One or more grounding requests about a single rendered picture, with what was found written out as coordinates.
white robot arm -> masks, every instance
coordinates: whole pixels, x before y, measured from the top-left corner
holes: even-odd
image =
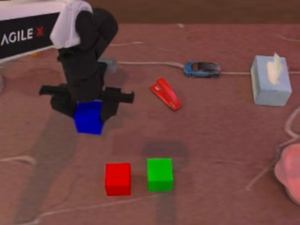
[[[80,44],[75,21],[81,11],[92,8],[82,0],[0,1],[0,63]]]

logo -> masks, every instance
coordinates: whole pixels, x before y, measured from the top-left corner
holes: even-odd
[[[18,30],[10,32],[9,34],[3,34],[1,39],[1,46],[9,45],[16,42],[31,40],[34,37],[41,37],[44,35],[44,27],[37,27],[36,29],[29,28],[27,30]]]

red box cutter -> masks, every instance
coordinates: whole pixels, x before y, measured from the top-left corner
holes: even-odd
[[[164,78],[158,78],[150,90],[173,111],[181,108],[177,96]]]

toy car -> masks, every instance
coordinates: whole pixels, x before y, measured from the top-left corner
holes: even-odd
[[[221,67],[213,62],[187,62],[183,68],[186,77],[210,77],[220,76]]]

orange object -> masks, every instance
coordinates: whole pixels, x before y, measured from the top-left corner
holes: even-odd
[[[289,145],[282,151],[274,172],[289,197],[300,204],[300,144]]]
[[[177,96],[164,78],[158,78],[150,90],[173,111],[181,108]]]

